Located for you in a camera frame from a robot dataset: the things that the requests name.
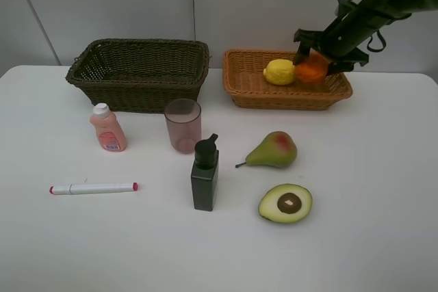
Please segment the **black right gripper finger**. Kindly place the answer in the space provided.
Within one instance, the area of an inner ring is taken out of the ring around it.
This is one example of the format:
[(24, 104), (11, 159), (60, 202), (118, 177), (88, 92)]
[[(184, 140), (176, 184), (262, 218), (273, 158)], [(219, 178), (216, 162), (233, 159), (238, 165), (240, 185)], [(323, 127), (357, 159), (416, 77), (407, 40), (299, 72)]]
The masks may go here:
[(327, 69), (327, 76), (337, 73), (351, 72), (355, 64), (365, 66), (369, 62), (369, 55), (360, 49), (353, 49), (345, 56), (338, 59), (332, 59)]
[(298, 29), (294, 34), (294, 42), (298, 43), (298, 50), (295, 54), (294, 65), (304, 62), (310, 55), (311, 51), (320, 52), (321, 31), (311, 31)]

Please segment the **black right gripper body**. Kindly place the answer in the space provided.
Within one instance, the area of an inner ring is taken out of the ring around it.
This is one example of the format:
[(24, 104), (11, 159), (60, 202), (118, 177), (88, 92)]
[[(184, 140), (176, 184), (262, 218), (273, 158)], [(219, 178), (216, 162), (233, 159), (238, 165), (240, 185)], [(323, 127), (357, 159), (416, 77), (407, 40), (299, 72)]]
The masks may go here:
[[(358, 49), (367, 40), (367, 50), (380, 53), (386, 46), (386, 40), (380, 29), (392, 23), (394, 17), (380, 10), (369, 8), (351, 0), (337, 0), (336, 19), (322, 32), (318, 46), (325, 57), (337, 62), (366, 62), (368, 55)], [(370, 43), (376, 34), (381, 42), (379, 48)]]

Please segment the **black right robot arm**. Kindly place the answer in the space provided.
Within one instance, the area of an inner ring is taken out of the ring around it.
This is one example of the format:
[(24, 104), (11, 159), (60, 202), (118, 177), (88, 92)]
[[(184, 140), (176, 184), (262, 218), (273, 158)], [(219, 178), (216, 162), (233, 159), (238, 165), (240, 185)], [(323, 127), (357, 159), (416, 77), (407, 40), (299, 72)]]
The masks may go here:
[(355, 64), (365, 66), (374, 51), (359, 49), (373, 36), (381, 42), (378, 52), (387, 46), (381, 28), (396, 21), (403, 21), (415, 12), (437, 9), (437, 0), (337, 0), (335, 20), (323, 31), (298, 29), (294, 42), (298, 50), (294, 65), (307, 60), (312, 51), (329, 61), (326, 73), (334, 75), (353, 71)]

